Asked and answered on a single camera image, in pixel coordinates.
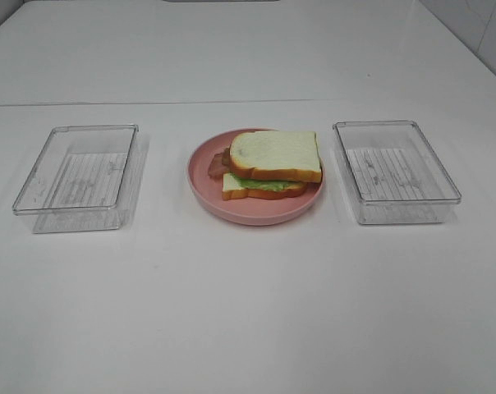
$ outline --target ham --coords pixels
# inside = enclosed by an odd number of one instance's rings
[[[223,179],[223,174],[230,172],[230,168],[227,165],[228,163],[229,149],[226,148],[224,152],[214,155],[214,158],[212,158],[208,167],[208,175],[213,179]]]

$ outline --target white countertop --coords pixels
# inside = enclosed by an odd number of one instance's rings
[[[361,227],[335,121],[417,121],[463,194],[443,225]],[[31,235],[11,204],[50,130],[137,123],[133,223]],[[298,219],[204,211],[193,149],[248,126],[318,132]],[[0,108],[0,393],[496,393],[496,97]]]
[[[0,28],[0,105],[496,96],[416,0],[28,2]]]

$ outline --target container rim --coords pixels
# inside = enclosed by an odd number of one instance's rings
[[[363,195],[360,192],[359,186],[357,184],[357,179],[356,175],[352,171],[352,166],[350,164],[350,160],[348,159],[347,155],[347,148],[345,147],[345,144],[342,141],[341,133],[339,132],[340,128],[343,127],[353,127],[353,126],[412,126],[414,130],[416,130],[416,133],[418,136],[421,138],[421,140],[424,142],[425,147],[429,150],[430,155],[432,156],[433,160],[437,163],[439,170],[442,172],[443,176],[447,180],[447,183],[452,189],[453,194],[456,197],[451,197],[451,198],[443,198],[443,199],[364,199]],[[348,172],[351,174],[351,179],[352,179],[352,186],[354,188],[354,191],[356,192],[357,198],[359,199],[360,204],[365,204],[365,205],[385,205],[385,204],[396,204],[396,205],[408,205],[408,204],[413,204],[413,203],[423,203],[423,204],[429,204],[429,203],[440,203],[440,204],[459,204],[462,201],[462,193],[458,190],[456,185],[454,184],[454,181],[452,178],[448,175],[447,170],[443,166],[441,160],[439,159],[438,155],[436,152],[434,152],[434,149],[430,145],[429,141],[421,131],[420,127],[415,121],[408,121],[408,120],[394,120],[394,121],[340,121],[336,122],[332,125],[332,128],[334,130],[334,133],[338,139],[339,144],[343,148],[343,157],[345,159],[345,165],[347,167]]]
[[[124,168],[122,170],[122,179],[118,185],[117,198],[115,199],[115,203],[111,205],[100,205],[100,206],[90,206],[90,207],[62,207],[62,208],[18,208],[18,205],[21,202],[22,197],[24,196],[33,175],[38,170],[38,167],[42,160],[44,159],[44,155],[47,152],[49,145],[51,144],[51,140],[57,133],[67,133],[67,132],[77,132],[77,131],[110,131],[115,129],[123,129],[128,128],[133,130],[131,135],[131,140],[129,146],[127,147],[127,156],[126,161],[124,163]],[[136,135],[139,132],[138,125],[134,123],[129,124],[121,124],[121,125],[93,125],[93,126],[58,126],[54,127],[48,135],[48,138],[45,140],[43,148],[40,150],[40,153],[31,168],[28,176],[25,179],[24,185],[22,186],[18,196],[15,199],[15,202],[12,204],[12,212],[16,216],[21,215],[35,215],[35,214],[49,214],[49,213],[78,213],[78,212],[92,212],[92,211],[106,211],[115,209],[121,202],[122,198],[122,182],[125,178],[126,173],[129,171],[130,155],[133,154],[133,147],[136,144]]]

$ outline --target clear plastic container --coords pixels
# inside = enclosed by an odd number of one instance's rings
[[[122,227],[140,187],[137,132],[137,125],[53,129],[12,212],[36,234]]]
[[[462,195],[413,121],[333,125],[336,157],[360,224],[444,222]]]

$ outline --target sandwich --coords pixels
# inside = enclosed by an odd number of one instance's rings
[[[215,155],[208,174],[223,179],[224,200],[283,199],[322,179],[313,131],[252,131]]]

